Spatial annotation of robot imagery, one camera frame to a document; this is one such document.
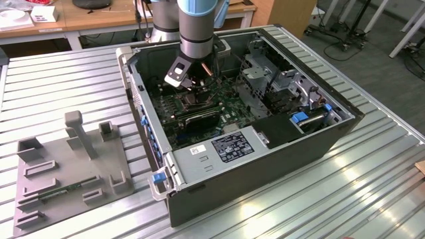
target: label sticker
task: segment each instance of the label sticker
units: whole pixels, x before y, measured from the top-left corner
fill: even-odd
[[[241,132],[212,141],[212,145],[225,163],[255,152]]]
[[[39,32],[62,31],[62,28],[42,29]]]
[[[196,155],[197,153],[201,153],[204,151],[207,151],[207,149],[205,149],[205,146],[203,144],[200,146],[191,148],[192,155]]]

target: green circuit board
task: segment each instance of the green circuit board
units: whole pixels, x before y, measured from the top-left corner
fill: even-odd
[[[193,92],[176,92],[168,96],[151,97],[173,150],[225,134],[223,128],[227,125],[233,124],[233,127],[243,128],[255,121],[255,116],[240,99],[231,80],[219,82],[207,90],[196,92],[207,99],[201,104],[188,104],[189,94]],[[213,127],[189,134],[183,133],[188,119],[217,112],[220,119]]]

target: gray carpet floor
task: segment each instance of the gray carpet floor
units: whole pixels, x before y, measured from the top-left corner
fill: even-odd
[[[319,0],[319,6],[328,9],[332,0]],[[337,16],[347,0],[340,0],[333,14]],[[352,25],[363,3],[357,1],[347,24]],[[376,9],[368,8],[365,16],[360,22],[360,29],[364,29]],[[383,14],[372,32],[368,34],[369,43],[364,50],[348,61],[340,62],[328,58],[324,48],[336,39],[319,32],[311,36],[304,36],[305,44],[333,64],[340,71],[367,90],[367,92],[423,133],[425,134],[425,82],[419,79],[405,68],[405,54],[400,53],[392,59],[389,53],[404,37],[400,32],[405,22],[399,21]],[[123,31],[115,34],[101,34],[99,38],[89,38],[87,47],[96,47],[101,44],[121,44],[131,42],[133,31]],[[424,34],[417,33],[413,41],[417,42]],[[328,54],[333,58],[344,59],[356,53],[359,49],[351,48],[343,52],[339,48],[331,47]]]

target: motherboard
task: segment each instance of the motherboard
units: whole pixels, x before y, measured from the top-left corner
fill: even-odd
[[[233,79],[228,78],[208,88],[152,97],[152,103],[173,150],[227,134],[256,120],[235,90]]]

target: white label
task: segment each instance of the white label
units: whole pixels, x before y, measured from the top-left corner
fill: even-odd
[[[191,148],[192,155],[196,155],[197,153],[201,153],[204,151],[207,151],[207,149],[205,149],[205,146],[203,144],[200,146]]]
[[[39,32],[62,31],[62,28],[42,29]]]

